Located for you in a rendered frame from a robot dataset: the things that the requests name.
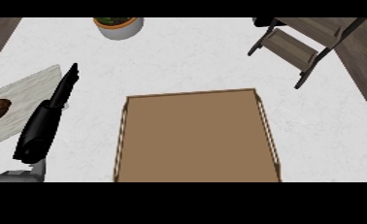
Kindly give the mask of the brown wooden tray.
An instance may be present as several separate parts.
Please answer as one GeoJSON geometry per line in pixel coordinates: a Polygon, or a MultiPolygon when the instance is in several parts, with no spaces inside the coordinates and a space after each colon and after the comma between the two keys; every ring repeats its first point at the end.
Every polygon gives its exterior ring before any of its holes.
{"type": "Polygon", "coordinates": [[[125,98],[115,182],[279,180],[279,158],[253,89],[125,98]]]}

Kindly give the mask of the tiered basket with wooden shelves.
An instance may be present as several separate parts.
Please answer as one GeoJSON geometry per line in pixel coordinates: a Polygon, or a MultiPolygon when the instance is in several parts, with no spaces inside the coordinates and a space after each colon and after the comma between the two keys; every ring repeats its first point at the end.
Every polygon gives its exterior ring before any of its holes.
{"type": "Polygon", "coordinates": [[[327,17],[272,17],[266,31],[253,44],[248,55],[253,55],[260,48],[269,49],[299,69],[299,81],[294,86],[294,89],[299,89],[318,62],[365,20],[367,17],[358,17],[347,26],[341,26],[327,17]],[[279,25],[290,26],[324,49],[316,51],[278,28],[279,25]]]}

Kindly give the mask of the white potted plant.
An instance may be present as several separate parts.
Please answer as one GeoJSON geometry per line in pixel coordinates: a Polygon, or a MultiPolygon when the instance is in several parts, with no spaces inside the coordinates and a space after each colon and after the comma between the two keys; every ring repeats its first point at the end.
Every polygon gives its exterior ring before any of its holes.
{"type": "Polygon", "coordinates": [[[105,25],[97,21],[97,19],[93,19],[93,22],[102,35],[114,41],[131,38],[143,27],[143,18],[140,17],[133,17],[128,21],[118,25],[105,25]]]}

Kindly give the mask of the pale marble cutting board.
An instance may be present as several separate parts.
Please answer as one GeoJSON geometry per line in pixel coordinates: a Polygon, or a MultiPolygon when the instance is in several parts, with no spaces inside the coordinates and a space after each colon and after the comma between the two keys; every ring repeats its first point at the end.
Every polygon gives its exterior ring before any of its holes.
{"type": "Polygon", "coordinates": [[[10,101],[0,117],[0,142],[23,129],[38,104],[51,97],[60,79],[60,66],[53,65],[0,88],[0,99],[10,101]]]}

